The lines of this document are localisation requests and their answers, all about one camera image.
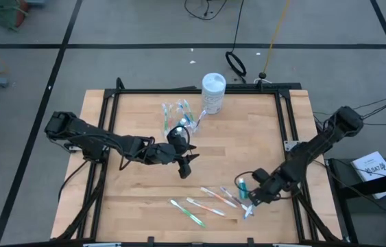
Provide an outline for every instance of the black metal frame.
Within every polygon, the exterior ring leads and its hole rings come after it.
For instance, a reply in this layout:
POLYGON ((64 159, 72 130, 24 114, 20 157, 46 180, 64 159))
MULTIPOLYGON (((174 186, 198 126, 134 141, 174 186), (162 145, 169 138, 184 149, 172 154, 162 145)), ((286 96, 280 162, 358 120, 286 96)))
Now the black metal frame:
MULTIPOLYGON (((287 114, 289 116, 289 125, 290 125, 290 130, 291 130, 291 138, 294 141, 298 140, 298 132, 296 130, 296 124, 295 124, 295 117, 293 115, 293 108, 291 105, 291 97, 289 90, 291 89, 301 89, 301 85, 299 83, 285 83, 285 84, 229 84, 226 88, 226 94, 267 94, 267 95, 273 95, 275 97, 275 102, 276 102, 276 111, 278 115, 278 123, 280 126, 280 134, 281 134, 281 139, 282 139, 282 149, 285 153, 285 158, 287 159, 287 151, 285 151, 284 148, 284 141, 287 141, 287 132, 286 132, 286 124, 282 112, 282 104, 281 104, 281 97, 285 99, 285 104, 286 104, 286 109, 287 109, 287 114)), ((110 116, 110 122, 109 122, 109 127, 108 131, 113 131, 114 128, 114 123, 115 123, 115 117, 117 115, 117 109, 118 109, 118 102, 119 102, 119 96, 121 94, 159 94, 159 93, 164 93, 164 94, 200 94, 201 90, 197 89, 195 87, 185 87, 185 88, 180 88, 180 89, 125 89, 122 81, 118 78, 117 79, 117 87, 115 89, 105 89, 104 91, 104 98, 103 98, 103 103, 101 105, 101 112, 100 112, 100 117, 99 117, 99 127, 104 126, 104 122, 106 119, 106 114, 107 114, 107 106, 108 106, 108 101, 111 97, 113 97, 113 104, 112 104, 112 110, 111 110, 111 116, 110 116)), ((107 170, 107 165, 108 161, 105 163, 101 164, 101 169, 103 171, 107 170)), ((88 175, 88 180, 86 184, 86 191, 84 195, 84 203, 87 202, 90 194, 91 194, 91 188, 93 187, 93 182, 95 179, 95 174, 96 174, 96 164, 91 164, 89 175, 88 175)), ((302 193, 304 194, 305 198, 309 201, 310 203, 310 194, 309 194, 309 188, 307 186, 306 181, 304 181, 301 184, 302 188, 302 193)), ((94 211, 94 216, 93 216, 93 221, 91 224, 91 234, 90 238, 91 239, 96 239, 97 237, 97 230, 98 230, 98 224, 99 224, 99 215, 101 213, 101 201, 102 201, 103 193, 101 190, 101 194, 98 197, 96 203, 95 203, 95 211, 94 211)), ((293 213, 295 215, 295 225, 298 233, 298 239, 299 242, 302 242, 305 240, 304 236, 304 229, 302 225, 302 217, 301 217, 301 212, 300 212, 300 206, 298 203, 298 200, 293 198, 292 199, 292 205, 293 205, 293 213)), ((83 222, 80 224, 77 232, 77 238, 82 238, 84 236, 84 227, 86 226, 86 219, 83 220, 83 222)), ((317 241, 317 230, 314 225, 314 223, 311 221, 309 218, 309 226, 310 226, 310 232, 311 232, 311 239, 317 241)), ((175 243, 176 246, 181 246, 185 245, 187 243, 175 243)), ((231 246, 246 246, 246 244, 235 244, 231 246)))
MULTIPOLYGON (((334 162, 335 158, 326 160, 328 165, 328 170, 336 177, 340 178, 339 170, 337 169, 337 164, 334 162)), ((343 187, 336 180, 330 179, 330 185, 332 187, 333 195, 337 199, 339 204, 339 211, 341 217, 343 218, 343 223, 345 224, 346 232, 348 234, 349 240, 358 244, 358 238, 356 230, 354 229, 354 224, 351 218, 351 212, 348 207, 347 200, 355 197, 359 197, 357 193, 353 192, 350 188, 343 187)), ((370 196, 373 193, 379 193, 386 191, 386 177, 374 179, 367 182, 360 182, 355 185, 351 185, 352 188, 356 189, 360 193, 366 196, 370 196)))
MULTIPOLYGON (((381 24, 383 31, 386 35, 386 20, 383 16, 381 9, 379 8, 376 0, 369 0, 372 4, 374 11, 377 15, 379 23, 381 24)), ((4 230, 8 223, 8 218, 14 206, 16 196, 19 190, 19 187, 22 183, 22 178, 24 176, 26 167, 28 165, 29 157, 32 153, 34 142, 38 136, 40 130, 40 124, 44 117, 46 107, 49 101, 49 97, 54 88, 60 66, 62 64, 64 53, 66 49, 186 49, 186 48, 202 48, 202 49, 225 49, 231 48, 232 43, 185 43, 185 44, 69 44, 69 39, 71 37, 73 27, 77 20, 77 16, 82 6, 83 0, 77 0, 75 6, 69 19, 67 30, 64 34, 62 43, 60 44, 0 44, 0 49, 59 49, 56 61, 54 62, 51 75, 48 79, 48 83, 45 87, 45 92, 43 94, 36 118, 34 120, 31 132, 29 134, 27 143, 25 145, 23 155, 21 157, 18 169, 14 176, 14 180, 10 187, 9 194, 5 200, 4 207, 0 215, 0 243, 4 234, 4 230)), ((269 44, 267 43, 238 43, 235 45, 237 49, 258 49, 258 48, 268 48, 269 44)), ((386 49, 386 44, 274 44, 274 49, 386 49)), ((129 91, 128 93, 157 93, 148 91, 136 92, 134 90, 129 91)), ((95 170, 95 165, 91 165, 91 171, 95 170)), ((80 233, 80 229, 77 233, 79 236, 83 236, 80 233)))

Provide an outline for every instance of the green object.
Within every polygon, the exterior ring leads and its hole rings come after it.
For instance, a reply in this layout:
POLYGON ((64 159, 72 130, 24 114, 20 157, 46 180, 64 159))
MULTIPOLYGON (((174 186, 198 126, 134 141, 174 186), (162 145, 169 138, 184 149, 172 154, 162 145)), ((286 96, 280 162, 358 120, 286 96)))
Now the green object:
POLYGON ((193 113, 191 112, 190 104, 188 104, 186 99, 184 99, 184 103, 185 103, 186 109, 190 114, 191 121, 194 121, 194 116, 193 116, 193 113))
POLYGON ((28 15, 21 9, 19 0, 0 0, 0 25, 13 31, 18 31, 18 14, 28 15))
POLYGON ((190 213, 188 210, 184 209, 183 207, 179 206, 179 204, 175 200, 170 200, 170 202, 175 206, 178 207, 184 214, 186 214, 188 217, 190 217, 194 222, 198 223, 201 227, 205 228, 205 224, 199 220, 197 217, 195 217, 192 213, 190 213))

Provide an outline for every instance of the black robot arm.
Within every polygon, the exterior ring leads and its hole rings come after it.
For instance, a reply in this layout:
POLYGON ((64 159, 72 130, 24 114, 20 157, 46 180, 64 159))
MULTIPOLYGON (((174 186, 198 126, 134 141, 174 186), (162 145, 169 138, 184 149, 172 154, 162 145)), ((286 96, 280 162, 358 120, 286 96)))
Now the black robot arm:
POLYGON ((199 156, 199 154, 182 156, 186 151, 196 147, 177 134, 176 130, 170 131, 167 135, 168 143, 154 143, 153 137, 113 134, 86 123, 73 113, 54 112, 45 133, 52 141, 67 140, 81 148, 84 159, 94 163, 104 161, 106 158, 104 151, 108 148, 115 149, 129 162, 137 161, 146 165, 178 162, 181 178, 186 178, 191 173, 189 163, 199 156))
POLYGON ((309 142, 302 142, 287 154, 287 160, 275 171, 268 174, 257 169, 252 174, 260 186, 249 192, 249 199, 256 206, 262 202, 270 203, 279 198, 279 193, 291 191, 306 176, 307 165, 320 154, 327 152, 333 144, 344 137, 355 136, 363 127, 361 116, 348 106, 339 108, 324 124, 324 130, 309 142))

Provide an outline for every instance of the wooden table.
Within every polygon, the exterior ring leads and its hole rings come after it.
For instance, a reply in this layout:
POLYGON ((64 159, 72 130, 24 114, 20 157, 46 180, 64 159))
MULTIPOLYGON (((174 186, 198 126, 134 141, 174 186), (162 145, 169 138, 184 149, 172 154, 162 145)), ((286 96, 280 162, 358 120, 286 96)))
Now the wooden table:
MULTIPOLYGON (((290 92, 299 138, 308 141, 316 135, 308 93, 290 92)), ((103 93, 87 91, 84 98, 80 118, 94 126, 98 123, 103 93)), ((156 142, 164 142, 160 104, 174 103, 180 98, 189 101, 195 114, 200 111, 200 95, 121 95, 114 133, 153 136, 156 142)), ((291 139, 287 114, 284 115, 291 139)), ((200 191, 203 186, 223 195, 219 187, 225 186, 238 195, 233 183, 237 174, 259 167, 271 172, 284 161, 273 95, 225 95, 221 112, 206 116, 200 131, 191 138, 191 144, 198 147, 194 153, 199 153, 200 157, 191 163, 192 173, 184 180, 178 175, 177 164, 146 166, 131 163, 120 172, 120 156, 116 152, 110 153, 97 241, 146 242, 147 237, 154 236, 156 242, 245 243, 248 237, 253 237, 256 243, 298 242, 291 200, 261 204, 254 217, 243 220, 241 209, 233 209, 200 191), (221 209, 227 216, 221 217, 189 204, 186 197, 221 209), (190 210, 207 227, 201 228, 169 204, 170 198, 190 210)), ((67 176, 81 163, 82 155, 72 154, 67 176)), ((64 188, 52 237, 61 234, 80 210, 88 171, 89 166, 86 166, 64 188)), ((258 186, 249 175, 245 180, 250 189, 258 186)), ((315 163, 309 165, 307 181, 313 208, 333 234, 340 237, 326 170, 315 163)), ((305 235, 309 238, 305 211, 301 209, 305 235)), ((87 226, 92 216, 90 212, 87 226)))

